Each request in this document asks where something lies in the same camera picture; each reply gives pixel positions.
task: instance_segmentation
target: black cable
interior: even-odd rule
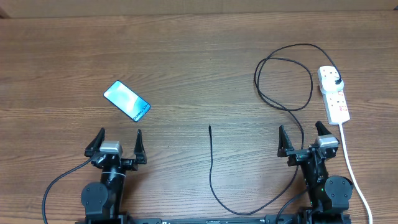
[[[268,55],[268,57],[262,59],[262,60],[257,64],[256,71],[254,72],[254,84],[255,84],[255,86],[256,86],[256,88],[257,88],[257,92],[258,92],[260,98],[261,98],[265,103],[267,103],[269,106],[271,106],[271,107],[273,107],[273,108],[275,108],[275,109],[287,111],[290,115],[292,115],[293,119],[296,121],[296,123],[297,123],[297,125],[298,125],[298,127],[299,127],[299,129],[300,129],[300,132],[301,132],[301,134],[302,134],[302,142],[301,142],[301,150],[302,150],[302,149],[304,148],[304,130],[303,130],[302,125],[301,125],[300,122],[298,121],[298,119],[297,119],[297,118],[294,116],[294,114],[292,113],[292,111],[302,110],[302,109],[304,109],[304,108],[309,104],[309,102],[310,102],[310,100],[311,100],[311,97],[312,97],[312,92],[313,92],[312,74],[311,74],[310,70],[309,70],[305,65],[303,65],[302,63],[300,63],[300,62],[298,62],[298,61],[295,61],[295,60],[292,60],[292,59],[288,59],[288,58],[279,58],[279,57],[274,57],[274,58],[272,58],[272,56],[273,56],[274,53],[276,53],[276,52],[278,52],[278,51],[280,51],[280,50],[282,50],[282,49],[285,49],[285,48],[288,48],[288,47],[300,46],[300,45],[312,46],[312,47],[315,47],[315,48],[317,48],[318,50],[320,50],[322,53],[324,53],[325,56],[326,56],[326,57],[329,59],[329,61],[331,62],[331,64],[336,68],[336,71],[337,71],[337,73],[338,73],[338,75],[339,75],[339,80],[336,81],[336,84],[339,84],[339,83],[341,82],[341,74],[340,74],[340,71],[337,69],[337,66],[335,65],[335,63],[331,60],[331,58],[329,57],[329,55],[328,55],[323,49],[321,49],[320,47],[318,47],[318,46],[316,46],[316,45],[313,45],[313,44],[292,44],[292,45],[288,45],[288,46],[285,46],[285,47],[281,47],[281,48],[279,48],[279,49],[273,51],[271,54]],[[295,109],[288,109],[288,108],[286,108],[284,105],[282,105],[282,104],[276,102],[275,100],[273,100],[273,99],[269,98],[268,96],[266,96],[265,94],[263,94],[263,92],[260,90],[260,86],[259,86],[260,74],[261,74],[262,68],[264,67],[265,63],[266,63],[269,59],[273,59],[273,60],[285,60],[285,61],[288,61],[288,62],[293,62],[293,63],[296,63],[297,65],[300,65],[300,66],[303,67],[304,69],[306,69],[306,71],[307,71],[308,74],[310,75],[311,89],[310,89],[310,95],[309,95],[309,97],[308,97],[308,100],[307,100],[307,102],[306,102],[302,107],[295,108]],[[273,102],[273,103],[275,103],[275,104],[278,105],[278,106],[273,105],[272,103],[268,102],[268,100],[271,101],[271,102]],[[213,190],[213,186],[212,186],[212,184],[211,184],[211,172],[212,172],[212,170],[213,170],[213,140],[212,140],[212,136],[211,136],[211,126],[209,126],[209,134],[210,134],[210,161],[211,161],[211,164],[210,164],[210,173],[209,173],[210,189],[211,189],[211,192],[212,192],[213,195],[214,195],[214,198],[217,200],[217,202],[218,202],[223,208],[225,208],[227,211],[229,211],[229,212],[231,212],[231,213],[233,213],[233,214],[235,214],[235,215],[252,215],[252,214],[254,214],[254,213],[256,213],[256,212],[262,210],[263,208],[265,208],[266,206],[268,206],[268,205],[269,205],[270,203],[272,203],[273,201],[277,200],[277,199],[278,199],[283,193],[285,193],[285,191],[292,185],[292,183],[293,183],[293,181],[294,181],[294,179],[295,179],[295,177],[296,177],[296,175],[297,175],[297,171],[298,171],[298,169],[299,169],[298,166],[296,167],[296,170],[295,170],[295,173],[294,173],[294,175],[293,175],[293,177],[292,177],[292,180],[289,182],[289,184],[286,186],[286,188],[285,188],[283,191],[281,191],[281,193],[280,193],[279,195],[277,195],[274,199],[272,199],[271,201],[267,202],[265,205],[261,206],[260,208],[254,210],[254,211],[251,211],[251,212],[241,213],[241,212],[232,211],[231,209],[229,209],[227,206],[225,206],[225,205],[218,199],[218,197],[216,196],[216,194],[215,194],[215,192],[214,192],[214,190]]]
[[[307,193],[308,189],[305,189],[303,192],[299,193],[298,195],[294,196],[292,199],[290,199],[286,204],[279,210],[278,215],[276,215],[275,223],[278,224],[279,222],[279,217],[282,214],[282,212],[285,210],[285,208],[290,205],[292,202],[295,200],[299,199],[303,194]]]
[[[58,181],[60,180],[62,177],[65,177],[66,175],[72,173],[73,171],[76,171],[80,168],[82,168],[83,166],[87,165],[87,163],[91,162],[92,158],[89,158],[86,162],[76,166],[75,168],[71,169],[70,171],[61,174],[59,177],[55,178],[55,180],[53,180],[51,182],[51,184],[47,187],[47,189],[45,190],[44,196],[43,196],[43,202],[42,202],[42,215],[43,215],[43,221],[45,224],[48,224],[47,222],[47,217],[45,216],[45,200],[47,199],[47,195],[49,194],[49,191],[51,189],[51,187]]]
[[[256,213],[256,212],[262,210],[263,208],[265,208],[266,206],[268,206],[270,203],[272,203],[272,202],[274,202],[275,200],[277,200],[277,199],[278,199],[282,194],[284,194],[285,191],[293,184],[293,181],[294,181],[294,179],[295,179],[295,177],[296,177],[296,175],[297,175],[297,171],[298,171],[298,169],[299,169],[298,166],[296,167],[296,171],[294,172],[294,175],[293,175],[292,180],[289,182],[289,184],[286,186],[286,188],[285,188],[283,191],[281,191],[281,193],[279,193],[279,195],[277,195],[276,197],[274,197],[274,199],[270,200],[270,201],[267,202],[265,205],[261,206],[260,208],[254,210],[254,211],[251,211],[251,212],[241,213],[241,212],[232,211],[231,209],[229,209],[227,206],[225,206],[225,205],[218,199],[216,193],[215,193],[214,190],[213,190],[213,186],[212,186],[212,184],[211,184],[211,172],[212,172],[212,170],[213,170],[213,138],[212,138],[212,136],[211,136],[211,126],[210,126],[210,125],[209,125],[209,134],[210,134],[210,173],[209,173],[210,189],[211,189],[211,192],[212,192],[213,195],[214,195],[214,198],[217,200],[217,202],[218,202],[223,208],[227,209],[227,211],[229,211],[229,212],[231,212],[231,213],[233,213],[233,214],[235,214],[235,215],[252,215],[252,214],[254,214],[254,213]]]
[[[315,184],[318,183],[318,177],[319,177],[319,167],[318,167],[318,159],[317,159],[317,154],[313,152],[313,157],[315,160]]]

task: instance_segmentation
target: smartphone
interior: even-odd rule
[[[133,121],[139,121],[150,109],[150,104],[119,80],[105,91],[104,96]]]

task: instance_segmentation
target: power strip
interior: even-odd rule
[[[336,125],[348,121],[349,113],[343,91],[344,82],[341,82],[342,85],[335,84],[335,80],[339,78],[336,68],[333,66],[320,67],[318,78],[329,124]]]
[[[349,120],[348,107],[343,90],[322,95],[329,124],[337,125]]]
[[[349,120],[349,113],[346,98],[343,92],[344,83],[341,81],[340,84],[336,84],[335,80],[339,79],[339,74],[333,66],[322,66],[318,70],[319,87],[323,95],[323,101],[325,102],[326,115],[328,116],[329,124],[338,124],[341,134],[341,143],[343,145],[344,157],[347,163],[348,172],[353,180],[356,191],[361,197],[366,211],[368,212],[369,224],[373,224],[373,217],[371,209],[359,189],[358,183],[356,182],[354,172],[349,163],[346,140],[343,132],[343,123]]]

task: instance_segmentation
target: wooden table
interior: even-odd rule
[[[131,157],[142,129],[148,164],[128,173],[123,209],[134,217],[236,217],[208,185],[213,128],[213,186],[233,210],[251,211],[277,195],[294,168],[276,155],[283,124],[296,148],[300,132],[285,111],[263,103],[253,84],[262,58],[284,45],[323,47],[341,70],[351,121],[345,124],[351,164],[375,223],[395,223],[398,184],[398,13],[311,12],[202,16],[87,17],[0,20],[0,223],[42,223],[48,184],[85,160],[101,127]],[[277,54],[314,75],[310,104],[295,112],[305,145],[327,124],[317,69],[329,65],[316,49]],[[289,107],[303,105],[310,82],[304,69],[269,62],[262,90]],[[152,109],[138,123],[103,98],[121,80]],[[340,136],[336,126],[327,125]],[[326,163],[349,177],[343,151]],[[86,166],[56,183],[47,199],[50,223],[84,218],[80,192],[100,179]],[[302,175],[255,217],[275,214],[303,189]],[[308,205],[307,196],[286,213]],[[354,193],[355,223],[366,212]]]

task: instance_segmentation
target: wall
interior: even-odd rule
[[[80,17],[146,14],[393,10],[398,0],[0,0],[0,16]]]

